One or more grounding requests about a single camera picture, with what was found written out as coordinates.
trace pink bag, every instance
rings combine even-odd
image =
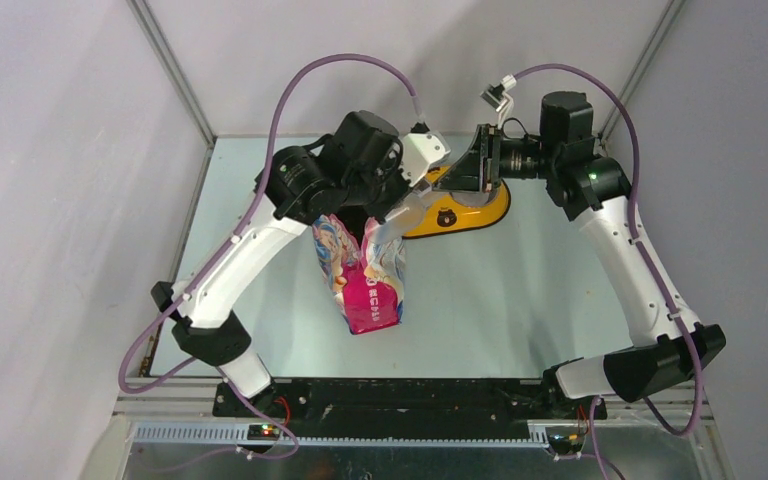
[[[360,246],[337,215],[323,215],[313,224],[323,279],[355,335],[398,325],[402,318],[404,241],[368,241],[375,224],[366,220]]]

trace yellow tray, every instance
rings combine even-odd
[[[440,167],[431,170],[426,178],[434,182],[448,168]],[[504,180],[495,198],[483,207],[465,207],[456,202],[451,195],[446,195],[431,205],[422,223],[406,233],[404,237],[424,238],[489,227],[505,218],[510,208],[511,193]]]

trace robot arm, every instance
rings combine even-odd
[[[381,118],[352,112],[334,135],[276,152],[269,174],[258,176],[258,182],[267,181],[266,195],[248,227],[231,232],[198,274],[152,289],[161,311],[173,298],[181,299],[170,317],[176,321],[172,334],[179,347],[221,368],[246,397],[268,387],[272,378],[250,348],[251,337],[234,314],[234,303],[269,261],[321,215],[362,206],[384,223],[415,190],[429,190],[423,177],[446,160],[449,148],[439,134],[421,127],[400,139]]]
[[[479,125],[472,146],[434,188],[457,200],[486,195],[502,178],[546,180],[549,197],[595,248],[625,314],[632,347],[557,365],[544,372],[544,382],[566,399],[616,394],[634,402],[692,378],[693,368],[661,289],[632,241],[626,220],[631,185],[614,159],[593,153],[592,127],[593,109],[584,94],[550,93],[543,98],[539,136],[511,139],[495,125]],[[725,346],[723,332],[717,325],[703,326],[684,303],[637,223],[636,241],[645,244],[682,319],[693,326],[691,338],[704,367]]]

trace plastic bag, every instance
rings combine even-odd
[[[312,226],[322,277],[352,334],[401,323],[405,296],[404,241],[374,243],[370,234],[376,221],[360,220],[357,212],[341,211],[319,217]]]

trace metal frame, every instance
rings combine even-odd
[[[157,54],[160,65],[166,71],[166,74],[169,75],[169,80],[172,82],[172,87],[178,94],[178,98],[181,99],[181,103],[187,109],[190,118],[195,122],[204,143],[209,149],[213,148],[216,143],[216,134],[210,128],[210,123],[207,121],[207,117],[198,103],[193,87],[187,81],[187,77],[184,75],[178,59],[175,58],[175,54],[172,53],[169,41],[166,40],[166,36],[157,22],[154,12],[152,12],[146,0],[128,0],[128,5],[131,6],[134,16],[146,34],[152,50]]]
[[[636,63],[634,64],[631,72],[629,73],[621,91],[619,97],[623,103],[628,104],[633,95],[637,91],[637,88],[651,68],[655,55],[660,50],[661,45],[667,38],[668,34],[672,31],[678,15],[681,13],[686,0],[669,0],[668,4],[664,8],[655,28],[650,34],[643,50],[641,51]],[[198,199],[204,186],[204,177],[210,164],[210,157],[212,149],[216,142],[216,134],[210,126],[210,123],[199,105],[198,99],[192,89],[192,86],[187,81],[187,78],[178,63],[175,55],[167,41],[163,31],[154,16],[154,13],[149,6],[147,0],[128,0],[134,16],[138,20],[141,28],[146,34],[146,38],[149,41],[152,49],[155,51],[158,61],[169,76],[170,82],[175,89],[181,103],[187,110],[188,114],[192,118],[195,126],[198,128],[199,133],[207,145],[207,151],[204,157],[203,166],[198,178],[198,185],[193,194],[192,201],[190,202],[190,208],[187,212],[185,228],[182,232],[181,239],[179,240],[178,253],[172,267],[172,277],[177,275],[178,268],[180,267],[180,257],[183,253],[184,246],[186,245],[186,239],[189,234],[192,219],[198,204]],[[603,142],[607,142],[610,136],[613,134],[617,122],[620,116],[616,108],[612,108],[606,118],[602,128],[600,129],[600,135]],[[131,378],[129,380],[133,384],[147,384],[152,379],[144,377]],[[131,445],[134,441],[149,441],[149,433],[152,430],[146,430],[151,428],[170,428],[171,425],[189,425],[195,426],[197,430],[203,432],[221,432],[239,430],[240,425],[248,425],[248,419],[240,419],[234,421],[227,418],[214,418],[212,416],[212,407],[214,401],[214,394],[216,385],[219,380],[215,378],[172,378],[163,385],[155,388],[154,390],[141,394],[141,395],[129,395],[120,394],[118,401],[114,407],[113,416],[122,417],[127,419],[129,424],[129,432],[127,441],[125,442],[126,454],[122,458],[122,463],[119,465],[119,472],[124,473],[125,464],[128,459],[127,452],[130,451]],[[693,390],[692,385],[683,384],[654,396],[652,400],[664,414],[667,420],[675,421],[676,423],[682,423],[687,419],[692,405]],[[645,406],[640,404],[626,404],[619,399],[607,399],[606,405],[608,408],[608,419],[599,422],[601,425],[610,426],[652,426],[653,428],[660,428],[655,422],[651,413]],[[532,442],[522,442],[521,444],[501,444],[501,446],[523,446],[528,448],[543,446],[540,442],[541,433],[545,435],[546,428],[552,427],[566,427],[573,425],[573,422],[567,420],[533,420],[529,421],[529,427],[537,432],[536,437]],[[231,438],[221,439],[227,443],[227,440]],[[187,442],[187,443],[222,443],[217,442],[216,438],[178,438],[174,434],[170,436],[167,432],[164,435],[153,438],[156,441],[164,442]],[[302,443],[316,445],[340,443],[339,439],[301,439]],[[694,452],[696,455],[696,461],[699,468],[700,475],[705,480],[714,479],[733,479],[734,474],[731,471],[728,461],[725,459],[722,443],[717,432],[716,424],[714,422],[713,414],[707,402],[704,404],[704,410],[702,415],[701,428],[698,428],[693,435],[689,438],[692,444],[696,447]],[[350,442],[352,445],[356,445],[357,442]],[[371,445],[376,446],[388,446],[389,443],[399,444],[398,441],[394,442],[370,442]],[[420,446],[420,443],[405,443],[405,445]],[[452,445],[441,444],[439,446],[464,446],[462,443],[453,443]],[[489,446],[487,443],[476,443],[476,446]]]
[[[184,228],[181,230],[181,236],[178,238],[178,247],[175,250],[175,259],[172,261],[172,268],[169,271],[170,282],[174,282],[178,278],[178,273],[181,270],[181,259],[184,256],[184,249],[187,247],[187,241],[190,238],[190,230],[193,228],[193,220],[196,216],[196,208],[198,207],[199,199],[201,198],[201,192],[204,189],[204,179],[207,176],[207,170],[210,168],[210,159],[213,157],[213,147],[208,147],[204,152],[204,158],[202,159],[201,169],[199,170],[198,178],[196,179],[196,188],[193,191],[193,196],[190,199],[190,205],[187,207],[187,214],[184,218]],[[145,354],[140,361],[140,368],[137,371],[139,376],[148,375],[151,371],[151,362],[154,361],[154,353],[157,351],[157,344],[160,340],[160,332],[163,325],[157,327],[157,332],[148,338],[146,341]]]
[[[133,383],[147,384],[148,378],[134,379]],[[141,395],[121,394],[114,407],[114,416],[124,416],[130,426],[125,451],[139,443],[179,443],[235,445],[244,440],[240,433],[252,419],[228,419],[212,416],[216,385],[219,379],[172,378],[163,385]],[[687,420],[693,403],[693,385],[684,383],[652,397],[664,417],[675,424]],[[651,412],[642,403],[627,404],[618,398],[605,400],[608,419],[599,421],[600,427],[648,427],[661,430]],[[545,448],[547,429],[573,427],[572,420],[529,420],[531,441],[523,442],[431,442],[431,441],[360,441],[357,439],[300,438],[305,446],[369,446],[392,447],[505,447]],[[708,402],[703,403],[700,428],[688,438],[694,447],[697,469],[703,480],[732,480],[734,473],[724,456],[722,443]]]
[[[646,40],[646,45],[643,47],[643,51],[640,52],[640,56],[637,57],[637,61],[631,68],[631,72],[625,80],[618,96],[622,100],[623,105],[628,106],[634,93],[637,91],[637,87],[640,85],[640,81],[649,68],[652,66],[652,61],[655,59],[655,54],[661,49],[661,45],[666,40],[669,33],[672,31],[673,26],[684,8],[687,0],[669,0],[664,11],[661,12],[661,17],[658,19],[658,23],[655,24],[655,28],[652,33],[649,34],[649,39]],[[611,107],[611,111],[605,118],[605,123],[602,124],[602,128],[599,130],[599,136],[603,142],[607,142],[614,133],[614,129],[617,127],[617,122],[620,120],[620,112],[616,106]]]

